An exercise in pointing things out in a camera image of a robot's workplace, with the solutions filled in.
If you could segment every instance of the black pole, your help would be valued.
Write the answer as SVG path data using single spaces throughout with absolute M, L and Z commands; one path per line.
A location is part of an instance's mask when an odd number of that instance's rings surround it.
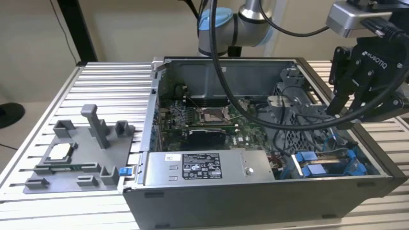
M 57 0 L 81 61 L 97 61 L 78 0 Z
M 241 57 L 241 46 L 229 46 L 227 56 L 229 57 Z

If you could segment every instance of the motherboard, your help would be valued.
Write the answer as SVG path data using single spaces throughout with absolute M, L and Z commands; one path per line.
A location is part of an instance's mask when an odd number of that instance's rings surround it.
M 210 106 L 201 107 L 200 100 L 189 100 L 190 104 L 176 100 L 160 109 L 164 151 L 271 151 L 263 128 L 249 122 L 230 104 L 213 106 L 206 102 Z M 255 114 L 255 106 L 249 100 L 239 100 L 239 104 Z

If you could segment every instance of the wire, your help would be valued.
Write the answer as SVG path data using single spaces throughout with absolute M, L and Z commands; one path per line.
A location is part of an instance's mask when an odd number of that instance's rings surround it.
M 192 2 L 192 0 L 181 0 L 185 2 L 185 4 L 188 4 L 189 8 L 190 8 L 190 11 L 194 15 L 194 18 L 198 20 L 198 13 L 197 13 L 197 10 L 196 10 L 196 7 L 194 7 L 194 4 Z
M 285 29 L 282 29 L 266 16 L 266 13 L 263 12 L 263 9 L 262 9 L 262 6 L 261 6 L 261 0 L 258 0 L 258 8 L 259 8 L 259 13 L 263 17 L 263 20 L 267 22 L 267 24 L 275 29 L 278 30 L 281 33 L 286 34 L 286 35 L 290 35 L 293 37 L 310 37 L 310 36 L 314 36 L 317 34 L 319 34 L 321 32 L 326 31 L 329 29 L 327 26 L 323 26 L 321 29 L 310 32 L 310 33 L 305 33 L 305 34 L 299 34 L 299 33 L 294 33 L 294 32 L 290 32 Z
M 323 143 L 322 143 L 322 151 L 325 150 L 326 142 L 330 140 L 330 138 L 334 138 L 335 136 L 337 136 L 337 135 L 333 134 L 333 135 L 330 135 L 330 136 L 325 139 L 325 141 L 323 141 Z
M 209 2 L 209 0 L 201 0 L 201 1 L 200 1 L 200 6 L 198 6 L 198 18 L 197 18 L 197 23 L 196 23 L 197 36 L 198 36 L 200 20 L 201 20 L 201 18 L 202 18 L 204 9 L 205 9 L 205 6 L 206 6 L 208 2 Z
M 278 130 L 290 130 L 290 131 L 306 131 L 306 130 L 317 130 L 317 129 L 325 129 L 329 127 L 334 127 L 345 122 L 349 122 L 357 118 L 359 118 L 365 113 L 370 112 L 382 102 L 383 99 L 395 91 L 395 89 L 399 87 L 402 82 L 405 81 L 407 74 L 409 74 L 409 37 L 405 34 L 398 34 L 395 37 L 393 37 L 393 41 L 397 43 L 401 43 L 405 46 L 406 49 L 406 56 L 403 61 L 402 68 L 397 71 L 397 75 L 393 78 L 393 81 L 387 85 L 387 88 L 379 92 L 379 94 L 375 96 L 375 98 L 365 104 L 363 107 L 353 111 L 351 113 L 346 114 L 345 116 L 335 118 L 330 121 L 325 121 L 322 123 L 310 124 L 310 125 L 281 125 L 271 122 L 267 122 L 265 120 L 258 119 L 257 117 L 253 117 L 239 106 L 234 99 L 234 95 L 230 91 L 230 88 L 227 86 L 223 73 L 221 71 L 220 66 L 220 60 L 217 56 L 217 43 L 216 43 L 216 8 L 217 8 L 217 0 L 212 0 L 210 4 L 210 20 L 209 20 L 209 40 L 210 40 L 210 56 L 213 60 L 213 65 L 216 69 L 216 74 L 218 77 L 218 81 L 221 84 L 221 87 L 223 89 L 223 92 L 226 94 L 226 97 L 230 101 L 230 104 L 234 106 L 235 110 L 242 114 L 242 116 L 251 121 L 253 123 L 271 129 Z
M 289 85 L 289 86 L 286 86 L 282 90 L 281 90 L 281 96 L 283 95 L 283 91 L 286 90 L 286 89 L 289 89 L 289 88 L 297 88 L 297 89 L 302 89 L 302 87 L 301 86 L 297 86 L 297 85 Z
M 198 107 L 198 105 L 196 104 L 196 102 L 192 100 L 192 98 L 186 95 L 186 98 L 193 102 L 193 104 L 194 104 L 194 106 L 198 108 L 198 109 L 201 109 L 200 107 Z
M 9 148 L 9 149 L 12 149 L 12 150 L 17 150 L 14 147 L 10 147 L 10 146 L 8 146 L 8 145 L 0 144 L 0 146 L 6 147 L 6 148 Z
M 180 109 L 177 109 L 177 108 L 174 108 L 174 107 L 169 107 L 169 108 L 170 108 L 170 109 L 176 109 L 176 110 L 178 111 L 180 116 L 181 116 L 181 120 L 184 121 L 184 120 L 185 120 L 185 118 L 184 118 L 184 114 L 181 113 Z
M 279 117 L 279 124 L 283 123 L 283 117 L 285 117 L 285 102 L 283 102 L 283 98 L 282 98 L 282 93 L 279 94 L 281 96 L 281 117 Z M 273 136 L 273 146 L 275 148 L 275 150 L 285 156 L 290 157 L 290 154 L 287 152 L 283 151 L 283 149 L 281 149 L 278 146 L 277 146 L 277 136 L 278 136 L 278 133 L 279 133 L 281 130 L 275 130 L 275 133 L 274 133 L 274 136 Z M 282 145 L 282 148 L 285 148 L 285 141 L 286 141 L 286 136 L 283 136 L 283 145 Z
M 317 152 L 317 154 L 327 154 L 327 153 L 333 153 L 333 152 L 337 152 L 339 150 L 349 150 L 347 148 L 338 148 L 338 149 L 334 149 L 334 150 L 330 150 L 330 151 L 319 151 Z
M 53 14 L 56 15 L 56 18 L 57 18 L 57 21 L 58 21 L 60 28 L 61 28 L 62 33 L 64 33 L 65 42 L 66 42 L 66 46 L 68 46 L 68 49 L 69 49 L 70 56 L 72 56 L 72 58 L 74 60 L 74 64 L 77 64 L 77 59 L 76 59 L 74 53 L 72 52 L 72 49 L 70 49 L 70 46 L 69 46 L 66 33 L 65 33 L 64 27 L 62 27 L 61 22 L 60 22 L 60 18 L 58 18 L 57 12 L 56 12 L 56 8 L 53 7 L 52 0 L 49 0 L 49 3 L 50 3 Z

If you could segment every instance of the metal case panel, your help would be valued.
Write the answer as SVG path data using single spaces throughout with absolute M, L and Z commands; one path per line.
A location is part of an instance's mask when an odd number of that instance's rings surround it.
M 250 225 L 339 218 L 389 179 L 347 178 L 125 192 L 141 229 Z

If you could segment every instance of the white wall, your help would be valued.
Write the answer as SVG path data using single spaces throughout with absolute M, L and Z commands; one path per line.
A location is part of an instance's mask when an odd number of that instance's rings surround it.
M 220 5 L 235 12 L 242 2 L 221 0 Z M 150 61 L 153 56 L 197 54 L 196 21 L 184 2 L 81 0 L 80 5 L 101 61 Z M 299 32 L 318 28 L 329 6 L 330 1 L 287 0 L 282 27 Z M 70 37 L 69 42 L 76 54 Z M 278 34 L 271 53 L 274 56 L 329 59 L 333 47 L 347 42 L 333 32 L 302 40 Z M 242 50 L 243 56 L 262 54 L 262 47 Z M 49 101 L 73 68 L 48 0 L 1 0 L 0 100 Z
M 8 101 L 48 101 L 74 62 L 48 0 L 1 0 L 0 92 Z
M 238 11 L 243 0 L 222 0 Z M 97 56 L 108 61 L 149 61 L 154 56 L 197 54 L 196 19 L 177 0 L 80 1 Z M 262 55 L 262 47 L 243 55 Z

